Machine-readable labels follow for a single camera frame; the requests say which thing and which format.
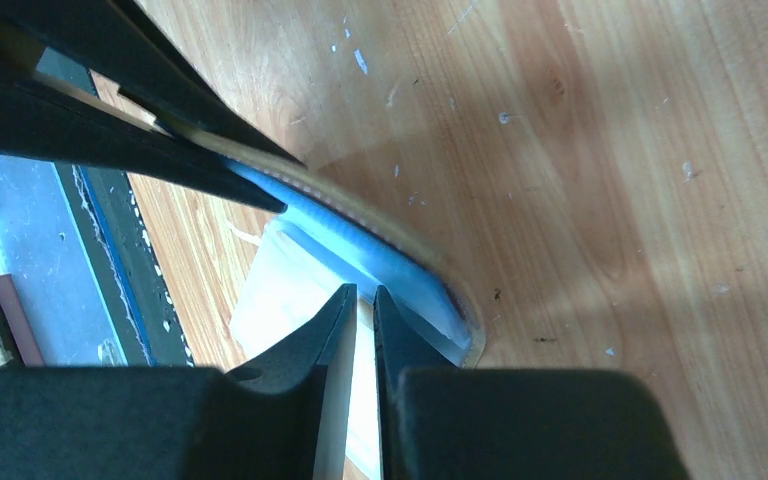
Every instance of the wooden surface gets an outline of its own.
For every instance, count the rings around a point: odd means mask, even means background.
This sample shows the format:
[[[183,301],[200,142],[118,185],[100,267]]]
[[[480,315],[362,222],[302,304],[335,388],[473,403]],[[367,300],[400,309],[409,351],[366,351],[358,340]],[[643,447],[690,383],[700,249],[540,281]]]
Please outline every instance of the wooden surface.
[[[458,259],[482,366],[625,370],[696,477],[768,478],[768,0],[145,8],[243,117]],[[227,222],[267,217],[134,190],[196,360],[235,365],[254,249]]]

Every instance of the blue line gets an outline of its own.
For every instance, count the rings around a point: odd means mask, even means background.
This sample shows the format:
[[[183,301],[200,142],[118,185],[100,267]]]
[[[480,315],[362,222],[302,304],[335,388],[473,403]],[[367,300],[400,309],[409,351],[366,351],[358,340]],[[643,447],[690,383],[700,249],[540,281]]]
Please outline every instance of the blue line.
[[[128,277],[125,275],[125,267],[122,265],[121,257],[119,256],[119,250],[113,243],[113,232],[110,230],[110,226],[107,224],[107,218],[104,216],[101,206],[98,201],[98,196],[95,194],[92,185],[87,178],[86,169],[84,167],[78,167],[81,172],[81,178],[84,180],[84,188],[87,190],[87,195],[92,202],[93,212],[98,220],[98,228],[104,235],[104,242],[107,244],[107,248],[110,250],[110,260],[113,263],[113,269],[116,272],[116,276],[119,278],[119,282],[122,285],[122,291],[125,293],[127,305],[125,308],[130,310],[131,318],[134,320],[134,326],[136,327],[137,339],[143,347],[143,354],[148,360],[148,364],[152,367],[157,366],[157,359],[151,353],[151,345],[148,343],[148,331],[143,321],[143,316],[140,313],[140,308],[137,304],[137,299],[134,297],[134,291],[131,289],[131,282],[128,281]]]

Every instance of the wood grain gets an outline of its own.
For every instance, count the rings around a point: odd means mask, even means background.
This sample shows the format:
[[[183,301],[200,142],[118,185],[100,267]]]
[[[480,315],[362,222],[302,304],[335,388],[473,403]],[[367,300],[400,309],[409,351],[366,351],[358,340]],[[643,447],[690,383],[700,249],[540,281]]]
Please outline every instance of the wood grain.
[[[243,117],[471,273],[483,366],[628,371],[694,476],[768,478],[768,0],[144,6]],[[196,359],[239,362],[254,250],[225,220],[266,217],[134,190]]]

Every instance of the wooden table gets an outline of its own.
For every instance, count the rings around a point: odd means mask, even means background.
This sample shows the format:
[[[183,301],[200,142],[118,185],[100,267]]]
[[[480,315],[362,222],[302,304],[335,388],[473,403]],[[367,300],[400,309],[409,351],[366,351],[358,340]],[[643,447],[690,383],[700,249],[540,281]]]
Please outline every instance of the wooden table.
[[[145,3],[240,115],[458,259],[481,366],[630,372],[697,478],[768,478],[768,0]],[[234,230],[268,216],[133,184],[196,359],[236,365]]]

